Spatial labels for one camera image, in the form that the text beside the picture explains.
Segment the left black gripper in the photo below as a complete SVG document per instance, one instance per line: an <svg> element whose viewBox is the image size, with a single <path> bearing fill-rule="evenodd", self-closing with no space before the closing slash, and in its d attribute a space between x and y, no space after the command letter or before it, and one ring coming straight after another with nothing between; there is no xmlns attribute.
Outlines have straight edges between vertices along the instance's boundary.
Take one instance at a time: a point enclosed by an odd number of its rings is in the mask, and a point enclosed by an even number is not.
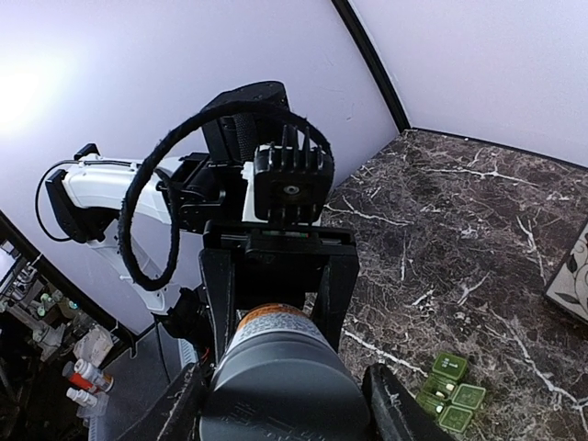
<svg viewBox="0 0 588 441"><path fill-rule="evenodd" d="M351 231L211 220L199 265L216 358L222 358L235 329L234 303L302 303L310 292L317 293L311 320L339 352L358 275Z"/></svg>

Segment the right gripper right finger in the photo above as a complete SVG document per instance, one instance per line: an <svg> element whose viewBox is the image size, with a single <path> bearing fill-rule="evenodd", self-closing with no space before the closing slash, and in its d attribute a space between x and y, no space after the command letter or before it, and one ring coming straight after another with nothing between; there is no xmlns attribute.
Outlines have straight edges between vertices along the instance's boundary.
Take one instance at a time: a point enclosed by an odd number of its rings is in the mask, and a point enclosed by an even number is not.
<svg viewBox="0 0 588 441"><path fill-rule="evenodd" d="M362 392L371 412L371 438L389 441L452 441L381 363L367 367Z"/></svg>

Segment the large grey-capped pill bottle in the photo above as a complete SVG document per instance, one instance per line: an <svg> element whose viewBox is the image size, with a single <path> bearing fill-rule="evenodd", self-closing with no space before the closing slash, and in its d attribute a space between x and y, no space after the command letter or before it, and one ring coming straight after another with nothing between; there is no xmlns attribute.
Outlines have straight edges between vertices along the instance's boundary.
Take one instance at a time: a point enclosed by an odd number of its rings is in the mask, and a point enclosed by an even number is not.
<svg viewBox="0 0 588 441"><path fill-rule="evenodd" d="M311 319L280 303L249 311L214 373L203 440L365 440L361 389Z"/></svg>

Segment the green weekly pill organizer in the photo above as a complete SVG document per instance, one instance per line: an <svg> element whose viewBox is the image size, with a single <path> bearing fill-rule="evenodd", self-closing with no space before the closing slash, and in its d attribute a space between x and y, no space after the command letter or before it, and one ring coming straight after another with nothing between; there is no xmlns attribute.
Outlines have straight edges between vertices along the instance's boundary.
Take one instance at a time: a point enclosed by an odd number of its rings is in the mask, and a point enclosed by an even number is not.
<svg viewBox="0 0 588 441"><path fill-rule="evenodd" d="M441 352L415 396L417 403L441 428L456 434L466 431L487 393L482 386L464 380L467 370L466 358Z"/></svg>

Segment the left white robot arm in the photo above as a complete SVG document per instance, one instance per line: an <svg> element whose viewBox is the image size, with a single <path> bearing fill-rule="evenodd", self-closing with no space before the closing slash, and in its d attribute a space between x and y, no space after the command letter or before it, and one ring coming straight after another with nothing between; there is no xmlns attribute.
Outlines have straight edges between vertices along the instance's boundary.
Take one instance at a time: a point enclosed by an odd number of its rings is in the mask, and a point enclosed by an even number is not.
<svg viewBox="0 0 588 441"><path fill-rule="evenodd" d="M142 160L93 143L38 188L65 241L95 249L175 338L219 361L239 311L302 310L332 347L359 270L354 234L326 228L334 182L325 136L278 81L223 92Z"/></svg>

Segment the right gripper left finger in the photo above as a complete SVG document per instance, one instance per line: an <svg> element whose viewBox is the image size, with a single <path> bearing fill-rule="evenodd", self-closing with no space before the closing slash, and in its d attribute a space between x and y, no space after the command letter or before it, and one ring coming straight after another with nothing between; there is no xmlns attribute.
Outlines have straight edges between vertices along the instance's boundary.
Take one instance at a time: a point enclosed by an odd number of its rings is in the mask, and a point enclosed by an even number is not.
<svg viewBox="0 0 588 441"><path fill-rule="evenodd" d="M199 440L205 380L197 363L186 365L149 410L118 440Z"/></svg>

